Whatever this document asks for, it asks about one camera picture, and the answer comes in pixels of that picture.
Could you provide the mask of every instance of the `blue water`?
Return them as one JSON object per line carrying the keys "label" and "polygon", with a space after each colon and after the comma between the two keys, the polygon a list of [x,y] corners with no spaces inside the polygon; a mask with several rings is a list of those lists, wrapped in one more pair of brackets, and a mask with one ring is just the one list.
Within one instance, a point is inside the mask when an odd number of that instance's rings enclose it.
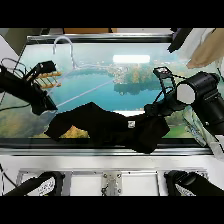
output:
{"label": "blue water", "polygon": [[55,104],[59,105],[104,83],[108,84],[59,106],[58,112],[72,110],[89,102],[94,102],[109,111],[136,110],[143,108],[145,104],[152,103],[161,90],[143,90],[137,95],[131,95],[130,93],[120,95],[119,92],[114,91],[113,78],[108,75],[74,75],[64,80],[61,87],[55,88],[52,98]]}

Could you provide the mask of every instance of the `printed lake image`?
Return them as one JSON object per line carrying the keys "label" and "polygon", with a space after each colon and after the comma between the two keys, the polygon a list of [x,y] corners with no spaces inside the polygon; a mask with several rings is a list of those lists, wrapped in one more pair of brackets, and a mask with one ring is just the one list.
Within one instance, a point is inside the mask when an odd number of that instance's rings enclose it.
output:
{"label": "printed lake image", "polygon": [[[27,45],[20,62],[27,69],[37,63],[52,60],[56,64],[58,77],[48,77],[47,81],[60,82],[50,96],[58,107],[56,112],[46,112],[37,116],[31,107],[11,109],[0,113],[0,138],[47,138],[44,134],[56,113],[72,110],[83,104],[94,102],[108,111],[143,111],[144,105],[154,102],[161,91],[158,78],[153,74],[155,67],[167,66],[173,74],[191,77],[199,71],[217,72],[214,64],[200,69],[188,69],[187,60],[180,60],[177,53],[170,54],[169,43],[101,43],[73,44],[74,59],[78,68],[72,70],[70,45],[57,45],[53,55],[52,44]],[[115,63],[114,55],[149,55],[147,63]],[[46,79],[37,79],[46,85]],[[219,91],[222,93],[223,83],[220,81]],[[23,106],[26,102],[5,94],[1,107]],[[166,117],[170,132],[165,138],[192,138],[183,122],[182,111]],[[88,138],[85,130],[72,127],[62,138]]]}

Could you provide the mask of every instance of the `white circular cap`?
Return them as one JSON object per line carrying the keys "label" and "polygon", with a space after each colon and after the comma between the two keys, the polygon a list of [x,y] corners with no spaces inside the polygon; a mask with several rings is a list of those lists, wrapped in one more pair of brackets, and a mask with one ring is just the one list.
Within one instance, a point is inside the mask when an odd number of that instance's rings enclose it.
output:
{"label": "white circular cap", "polygon": [[185,104],[192,104],[195,101],[194,90],[187,84],[180,84],[177,87],[177,100]]}

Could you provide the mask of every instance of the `metal bracket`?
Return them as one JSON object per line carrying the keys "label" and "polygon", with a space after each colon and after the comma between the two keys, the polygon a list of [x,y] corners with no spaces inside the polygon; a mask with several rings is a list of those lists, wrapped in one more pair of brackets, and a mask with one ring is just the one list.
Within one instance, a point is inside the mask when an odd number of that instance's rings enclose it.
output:
{"label": "metal bracket", "polygon": [[122,193],[122,173],[103,172],[102,196],[119,196]]}

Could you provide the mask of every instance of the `glass surface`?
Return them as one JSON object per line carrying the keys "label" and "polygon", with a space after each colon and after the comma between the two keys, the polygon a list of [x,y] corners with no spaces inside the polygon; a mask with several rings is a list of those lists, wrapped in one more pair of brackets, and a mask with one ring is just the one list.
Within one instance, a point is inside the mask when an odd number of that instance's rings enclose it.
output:
{"label": "glass surface", "polygon": [[[190,77],[199,71],[217,73],[214,64],[200,69],[188,69],[188,61],[180,60],[175,52],[168,52],[169,45],[170,43],[73,43],[74,59],[80,66],[73,71],[69,44],[57,44],[55,55],[53,44],[27,45],[20,62],[30,70],[39,62],[52,60],[62,76],[69,72],[62,85],[54,88],[50,94],[58,106],[57,113],[94,102],[104,110],[131,115],[129,111],[138,111],[135,114],[143,112],[144,105],[153,103],[161,91],[160,82],[153,74],[155,67],[167,66],[173,74],[184,77]],[[119,64],[113,62],[114,55],[148,55],[150,61]],[[48,79],[38,79],[38,82],[42,85],[48,81],[55,82],[52,77]],[[178,83],[182,79],[175,78],[175,81]],[[224,91],[222,81],[219,90]],[[26,102],[5,94],[1,108],[25,104]],[[54,116],[55,113],[52,112],[36,116],[32,114],[31,107],[2,111],[0,138],[46,138],[43,132]],[[171,131],[165,138],[192,138],[185,131],[182,111],[173,113],[166,120]],[[62,137],[87,138],[88,133],[72,127]]]}

